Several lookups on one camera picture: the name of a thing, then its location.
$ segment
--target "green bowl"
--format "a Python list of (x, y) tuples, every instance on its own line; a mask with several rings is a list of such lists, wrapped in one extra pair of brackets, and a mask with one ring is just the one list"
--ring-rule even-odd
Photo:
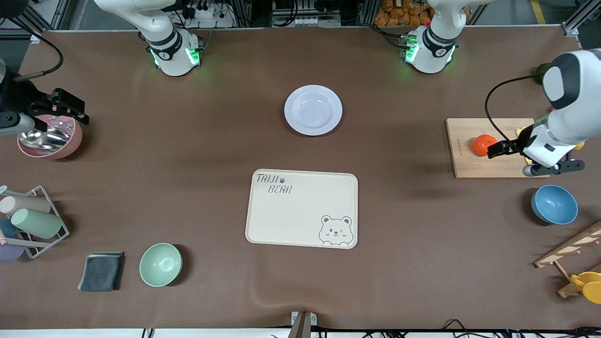
[(171, 283), (181, 270), (182, 254), (169, 243), (154, 244), (140, 260), (140, 277), (154, 287)]

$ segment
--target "gray towel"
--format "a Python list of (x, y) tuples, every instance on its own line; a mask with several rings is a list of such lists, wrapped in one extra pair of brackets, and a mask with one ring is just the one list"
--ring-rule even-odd
[(124, 252), (85, 254), (84, 275), (77, 288), (86, 292), (119, 289), (124, 254)]

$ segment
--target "brown table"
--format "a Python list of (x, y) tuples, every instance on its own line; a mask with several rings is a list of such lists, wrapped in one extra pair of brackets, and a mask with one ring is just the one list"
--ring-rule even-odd
[[(34, 82), (86, 101), (82, 151), (64, 161), (19, 153), (2, 139), (2, 183), (44, 185), (72, 235), (39, 258), (0, 265), (0, 327), (269, 327), (290, 312), (316, 312), (331, 328), (565, 329), (598, 325), (599, 307), (561, 299), (542, 254), (601, 217), (599, 140), (580, 173), (550, 179), (457, 180), (444, 120), (483, 117), (497, 83), (578, 48), (558, 26), (469, 27), (453, 62), (423, 75), (369, 29), (215, 32), (203, 66), (181, 78), (153, 67), (134, 32), (46, 34), (65, 55)], [(31, 46), (22, 73), (54, 64)], [(293, 132), (282, 109), (306, 84), (344, 105), (324, 137)], [(497, 117), (539, 117), (549, 104), (531, 81), (500, 88)], [(359, 235), (352, 250), (251, 244), (244, 229), (258, 168), (353, 173)], [(545, 227), (529, 211), (535, 188), (559, 184), (578, 199), (569, 226)], [(170, 242), (186, 266), (175, 285), (146, 286), (139, 260)], [(84, 255), (125, 251), (121, 289), (77, 290)], [(597, 265), (599, 247), (563, 260), (568, 272)]]

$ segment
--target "bear drawing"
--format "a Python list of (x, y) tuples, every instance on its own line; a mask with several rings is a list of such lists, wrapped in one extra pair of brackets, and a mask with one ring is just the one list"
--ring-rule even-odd
[(322, 217), (322, 229), (319, 231), (319, 239), (323, 244), (349, 246), (354, 238), (350, 229), (351, 224), (353, 222), (350, 217), (345, 216), (337, 220), (325, 215)]

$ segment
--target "yellow cup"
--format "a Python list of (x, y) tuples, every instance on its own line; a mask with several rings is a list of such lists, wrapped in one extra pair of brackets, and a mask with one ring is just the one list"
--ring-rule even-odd
[(572, 275), (572, 282), (578, 290), (582, 291), (584, 297), (595, 304), (601, 304), (601, 274), (594, 271), (583, 272)]

